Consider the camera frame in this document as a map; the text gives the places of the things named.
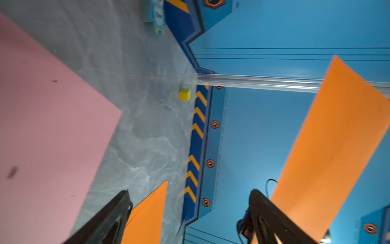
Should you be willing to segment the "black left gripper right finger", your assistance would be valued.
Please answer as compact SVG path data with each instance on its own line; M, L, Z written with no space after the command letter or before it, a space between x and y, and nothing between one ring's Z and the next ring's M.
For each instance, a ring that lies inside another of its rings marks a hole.
M250 193L249 211L259 244L316 243L259 190Z

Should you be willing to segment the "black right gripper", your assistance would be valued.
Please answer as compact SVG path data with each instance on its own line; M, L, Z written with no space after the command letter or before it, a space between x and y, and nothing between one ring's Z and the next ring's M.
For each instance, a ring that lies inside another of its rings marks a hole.
M243 241L244 238L247 241L252 241L254 235L254 225L250 210L247 210L244 217L237 222L236 230L240 241Z

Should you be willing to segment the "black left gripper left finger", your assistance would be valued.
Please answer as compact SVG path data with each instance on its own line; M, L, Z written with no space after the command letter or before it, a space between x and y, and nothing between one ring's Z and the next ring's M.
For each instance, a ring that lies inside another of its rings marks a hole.
M64 244L120 244L132 209L129 191L120 191Z

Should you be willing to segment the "orange paper front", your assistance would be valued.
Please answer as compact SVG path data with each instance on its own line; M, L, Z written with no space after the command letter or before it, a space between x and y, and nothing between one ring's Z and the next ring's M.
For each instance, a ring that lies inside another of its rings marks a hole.
M168 182L141 201L131 212L122 237L123 244L159 244Z

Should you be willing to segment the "pink paper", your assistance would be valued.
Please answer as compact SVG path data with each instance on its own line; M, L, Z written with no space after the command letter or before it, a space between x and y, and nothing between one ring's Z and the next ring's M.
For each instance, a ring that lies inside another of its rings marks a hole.
M1 15L1 243L68 238L121 114Z

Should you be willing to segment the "orange curved paper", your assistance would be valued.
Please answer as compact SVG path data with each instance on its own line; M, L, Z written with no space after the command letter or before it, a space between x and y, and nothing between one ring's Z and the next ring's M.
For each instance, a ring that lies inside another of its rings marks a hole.
M389 126L389 99L333 57L271 202L320 241Z

